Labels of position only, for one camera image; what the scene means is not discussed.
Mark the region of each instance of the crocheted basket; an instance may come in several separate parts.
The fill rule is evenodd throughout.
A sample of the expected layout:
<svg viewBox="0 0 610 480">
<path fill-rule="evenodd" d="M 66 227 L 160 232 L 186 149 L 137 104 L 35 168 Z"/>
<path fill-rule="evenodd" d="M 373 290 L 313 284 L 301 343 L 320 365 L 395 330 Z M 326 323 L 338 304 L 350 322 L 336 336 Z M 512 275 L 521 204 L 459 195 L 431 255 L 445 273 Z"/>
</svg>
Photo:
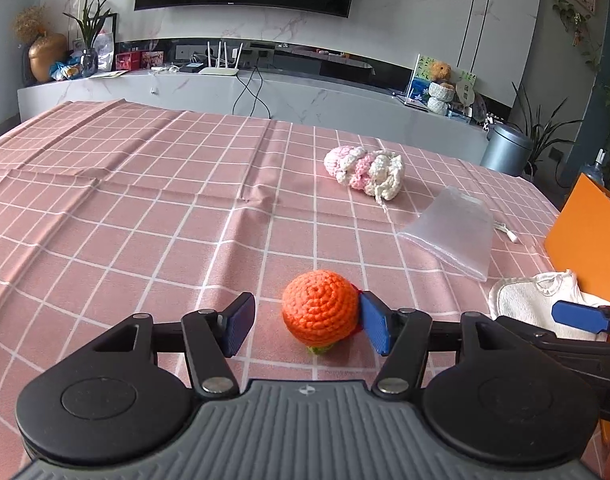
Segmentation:
<svg viewBox="0 0 610 480">
<path fill-rule="evenodd" d="M 399 193 L 405 176 L 403 158 L 390 150 L 339 146 L 325 156 L 324 163 L 339 184 L 364 191 L 381 206 Z"/>
<path fill-rule="evenodd" d="M 431 112 L 438 115 L 447 115 L 447 103 L 438 100 L 436 97 L 430 97 L 427 102 L 427 107 Z"/>
<path fill-rule="evenodd" d="M 436 97 L 438 101 L 443 101 L 444 103 L 451 103 L 455 93 L 456 91 L 453 88 L 445 88 L 436 83 L 429 85 L 429 95 Z"/>
</svg>

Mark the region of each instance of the gray gripper base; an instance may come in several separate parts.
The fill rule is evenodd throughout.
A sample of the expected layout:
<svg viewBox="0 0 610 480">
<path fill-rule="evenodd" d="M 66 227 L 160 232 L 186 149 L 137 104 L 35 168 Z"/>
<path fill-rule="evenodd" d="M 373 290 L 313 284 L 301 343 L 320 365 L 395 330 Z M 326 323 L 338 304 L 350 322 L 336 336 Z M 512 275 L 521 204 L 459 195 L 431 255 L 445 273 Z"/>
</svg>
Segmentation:
<svg viewBox="0 0 610 480">
<path fill-rule="evenodd" d="M 207 402 L 182 436 L 142 460 L 98 470 L 35 461 L 20 480 L 591 480 L 580 462 L 503 472 L 459 455 L 405 402 L 362 381 L 261 381 Z"/>
</svg>

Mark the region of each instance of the pink and white crocheted object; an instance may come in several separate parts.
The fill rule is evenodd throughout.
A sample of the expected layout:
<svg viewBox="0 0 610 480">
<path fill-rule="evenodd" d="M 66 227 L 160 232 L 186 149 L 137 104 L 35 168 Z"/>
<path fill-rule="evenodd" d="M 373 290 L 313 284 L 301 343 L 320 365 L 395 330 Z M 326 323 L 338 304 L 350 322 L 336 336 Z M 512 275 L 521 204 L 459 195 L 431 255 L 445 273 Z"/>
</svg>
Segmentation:
<svg viewBox="0 0 610 480">
<path fill-rule="evenodd" d="M 325 156 L 324 163 L 339 184 L 364 191 L 380 205 L 399 193 L 405 175 L 403 158 L 390 150 L 339 146 Z"/>
</svg>

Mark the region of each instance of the wall switch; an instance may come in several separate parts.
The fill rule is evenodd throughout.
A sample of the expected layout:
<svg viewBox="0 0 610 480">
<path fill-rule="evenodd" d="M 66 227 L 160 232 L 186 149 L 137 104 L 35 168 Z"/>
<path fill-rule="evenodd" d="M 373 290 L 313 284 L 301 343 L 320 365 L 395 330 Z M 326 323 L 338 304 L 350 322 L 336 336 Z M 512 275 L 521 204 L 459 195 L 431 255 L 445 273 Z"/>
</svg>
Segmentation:
<svg viewBox="0 0 610 480">
<path fill-rule="evenodd" d="M 560 163 L 563 160 L 563 152 L 557 150 L 556 148 L 552 148 L 549 150 L 549 158 Z"/>
</svg>

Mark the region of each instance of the orange crocheted ball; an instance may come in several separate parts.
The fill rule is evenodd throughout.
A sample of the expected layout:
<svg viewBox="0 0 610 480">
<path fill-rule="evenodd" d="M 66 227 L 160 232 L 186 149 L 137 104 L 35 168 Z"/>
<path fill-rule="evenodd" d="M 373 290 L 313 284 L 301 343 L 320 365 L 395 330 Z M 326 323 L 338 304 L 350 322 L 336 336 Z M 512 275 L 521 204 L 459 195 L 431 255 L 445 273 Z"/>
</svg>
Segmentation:
<svg viewBox="0 0 610 480">
<path fill-rule="evenodd" d="M 358 325 L 358 290 L 329 270 L 301 274 L 283 291 L 283 320 L 311 348 L 325 348 Z"/>
</svg>

